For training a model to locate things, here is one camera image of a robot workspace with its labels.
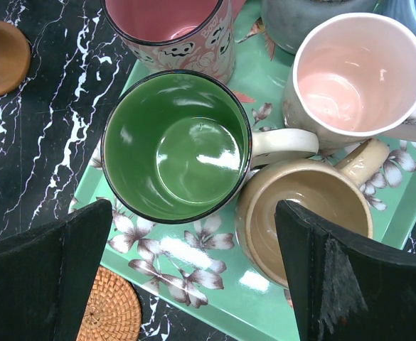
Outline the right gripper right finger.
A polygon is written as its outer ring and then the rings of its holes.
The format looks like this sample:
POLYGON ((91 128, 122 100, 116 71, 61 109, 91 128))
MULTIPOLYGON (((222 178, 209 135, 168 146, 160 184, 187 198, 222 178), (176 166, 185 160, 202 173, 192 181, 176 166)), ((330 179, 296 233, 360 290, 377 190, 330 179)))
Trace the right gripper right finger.
POLYGON ((301 340, 416 340, 416 254, 291 200, 274 220, 301 340))

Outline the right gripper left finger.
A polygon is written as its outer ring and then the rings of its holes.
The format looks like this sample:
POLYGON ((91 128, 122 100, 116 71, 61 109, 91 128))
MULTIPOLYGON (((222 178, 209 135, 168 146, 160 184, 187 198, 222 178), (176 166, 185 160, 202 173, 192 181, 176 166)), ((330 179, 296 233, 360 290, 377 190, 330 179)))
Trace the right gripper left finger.
POLYGON ((75 340, 112 224, 101 199, 0 240, 0 340, 75 340))

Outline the brown stoneware mug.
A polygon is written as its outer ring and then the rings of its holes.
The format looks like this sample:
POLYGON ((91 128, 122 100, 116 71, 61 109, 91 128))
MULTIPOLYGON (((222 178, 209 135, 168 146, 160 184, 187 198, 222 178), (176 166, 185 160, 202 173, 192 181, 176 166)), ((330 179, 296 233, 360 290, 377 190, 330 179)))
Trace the brown stoneware mug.
POLYGON ((291 200, 364 237, 373 220, 362 185, 384 164, 390 149, 369 139, 335 166, 309 158, 280 161, 258 171, 241 190, 235 209, 238 244, 267 280, 287 287, 274 214, 280 200, 291 200))

